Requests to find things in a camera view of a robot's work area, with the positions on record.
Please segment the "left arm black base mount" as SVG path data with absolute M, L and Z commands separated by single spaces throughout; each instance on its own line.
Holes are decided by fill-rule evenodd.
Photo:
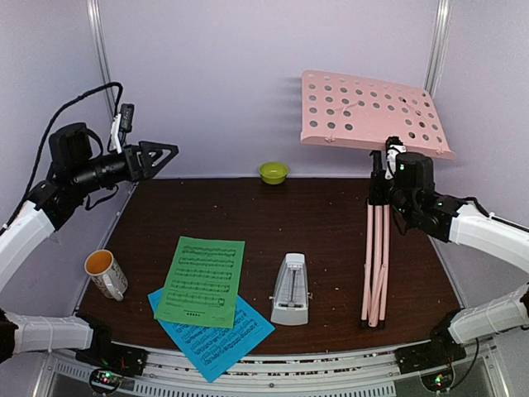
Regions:
M 87 322 L 93 336 L 87 349 L 75 350 L 77 361 L 116 372 L 118 375 L 142 375 L 148 352 L 138 347 L 128 347 L 112 341 L 112 329 L 90 315 L 79 316 Z

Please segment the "green sheet music paper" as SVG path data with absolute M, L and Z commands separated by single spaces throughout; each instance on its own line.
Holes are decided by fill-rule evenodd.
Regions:
M 180 237 L 154 318 L 233 328 L 244 251 L 243 241 Z

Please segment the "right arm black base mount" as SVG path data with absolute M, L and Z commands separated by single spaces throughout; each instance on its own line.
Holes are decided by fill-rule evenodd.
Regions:
M 400 347 L 394 352 L 401 374 L 448 366 L 466 358 L 465 348 L 456 343 L 447 326 L 435 327 L 430 340 L 417 345 Z

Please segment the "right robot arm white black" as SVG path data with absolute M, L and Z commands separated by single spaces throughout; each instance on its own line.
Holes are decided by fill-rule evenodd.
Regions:
M 400 142 L 371 156 L 364 326 L 375 328 L 385 321 L 391 226 L 401 235 L 412 230 L 428 235 L 456 288 L 469 286 L 472 275 L 493 285 L 493 265 L 509 265 L 527 275 L 527 228 L 487 211 L 475 197 L 436 192 L 431 158 L 407 151 Z M 438 366 L 467 342 L 527 326 L 528 284 L 517 287 L 509 277 L 499 292 L 483 293 L 480 301 L 447 314 L 432 329 L 423 356 Z

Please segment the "pink folding music stand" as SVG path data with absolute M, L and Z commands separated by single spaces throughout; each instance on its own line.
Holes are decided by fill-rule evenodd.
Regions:
M 390 136 L 400 138 L 407 147 L 406 153 L 419 152 L 444 160 L 455 158 L 432 96 L 424 88 L 349 74 L 303 72 L 303 144 L 381 151 L 385 157 L 385 142 Z M 360 315 L 363 328 L 385 325 L 391 221 L 391 206 L 369 205 L 368 194 Z

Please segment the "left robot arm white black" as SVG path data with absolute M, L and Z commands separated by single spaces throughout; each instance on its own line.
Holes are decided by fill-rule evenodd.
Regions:
M 26 258 L 59 231 L 88 196 L 123 181 L 154 178 L 178 153 L 176 145 L 140 141 L 109 154 L 93 155 L 98 136 L 83 122 L 50 136 L 52 163 L 48 175 L 31 186 L 16 217 L 1 232 L 1 285 L 6 286 Z M 118 348 L 107 326 L 76 315 L 65 318 L 1 312 L 1 359 L 22 352 L 86 350 L 101 367 L 113 366 Z

